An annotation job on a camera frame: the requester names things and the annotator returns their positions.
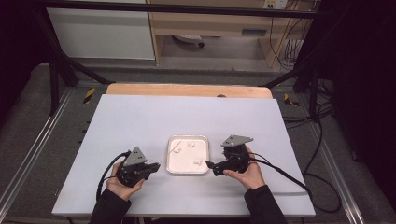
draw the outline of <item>white tray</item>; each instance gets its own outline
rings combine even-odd
[[[209,143],[201,135],[174,135],[169,139],[166,169],[174,175],[202,175],[209,160]]]

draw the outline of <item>sleeve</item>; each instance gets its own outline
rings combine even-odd
[[[267,185],[249,189],[245,193],[245,201],[250,211],[251,224],[288,223]]]
[[[93,208],[90,224],[119,224],[130,207],[130,201],[125,202],[117,194],[105,189]]]

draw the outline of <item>white table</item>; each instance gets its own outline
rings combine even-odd
[[[213,162],[224,161],[220,144],[230,134],[253,137],[247,143],[253,152],[304,182],[276,100],[103,95],[52,213],[90,216],[100,177],[117,155],[139,146],[148,163],[161,161],[168,139],[176,134],[206,136]],[[165,161],[132,196],[127,217],[249,215],[246,190],[236,180],[214,176],[211,170],[201,176],[174,176]],[[261,168],[286,217],[315,215],[303,189],[272,168]]]

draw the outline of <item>gray carpet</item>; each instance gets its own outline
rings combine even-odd
[[[183,70],[106,70],[98,69],[100,75],[125,82],[156,82],[156,83],[190,83],[190,84],[222,84],[256,86],[274,78],[273,74],[261,73],[224,73],[220,71],[200,72]],[[30,146],[43,127],[50,111],[48,70],[39,67],[32,75],[28,87],[24,90],[21,100],[10,113],[0,131],[0,190],[5,190],[9,179],[15,174]],[[89,104],[82,103],[89,87],[75,88],[71,99],[53,130],[49,141],[43,148],[35,166],[25,181],[14,204],[8,211],[7,218],[30,217],[52,220],[64,220],[51,214],[56,201],[56,192],[62,188],[73,160],[78,152],[79,141],[84,138],[84,130],[89,128],[99,97],[106,87],[98,87]],[[300,106],[285,105],[282,92],[275,89],[274,96],[279,101],[283,116],[301,117],[304,111]],[[396,215],[387,200],[371,178],[366,166],[351,159],[347,141],[343,136],[335,118],[327,117],[323,121],[326,141],[330,146],[346,182],[348,183],[356,203],[367,223],[396,223]],[[308,163],[317,142],[308,124],[289,129],[290,141],[294,148],[301,169]],[[311,173],[331,181],[320,155],[314,160]],[[332,191],[322,182],[308,177],[307,185],[313,190],[314,203],[332,209],[337,205]],[[315,217],[305,219],[306,223],[348,223],[343,209],[335,214],[327,214],[317,210]]]

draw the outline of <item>hand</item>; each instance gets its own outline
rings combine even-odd
[[[247,153],[251,153],[249,147],[247,147]],[[264,178],[262,177],[262,170],[260,169],[259,164],[255,161],[251,161],[248,164],[247,170],[240,174],[232,170],[224,170],[223,173],[227,176],[230,176],[234,179],[239,180],[241,184],[246,189],[256,189],[265,185]]]
[[[113,170],[111,171],[111,177],[107,180],[107,189],[112,191],[113,193],[117,194],[120,198],[128,202],[131,195],[137,192],[138,190],[142,189],[143,182],[145,179],[141,179],[137,184],[134,185],[133,188],[126,187],[121,184],[121,182],[115,177],[116,172],[119,169],[120,162],[113,165]]]

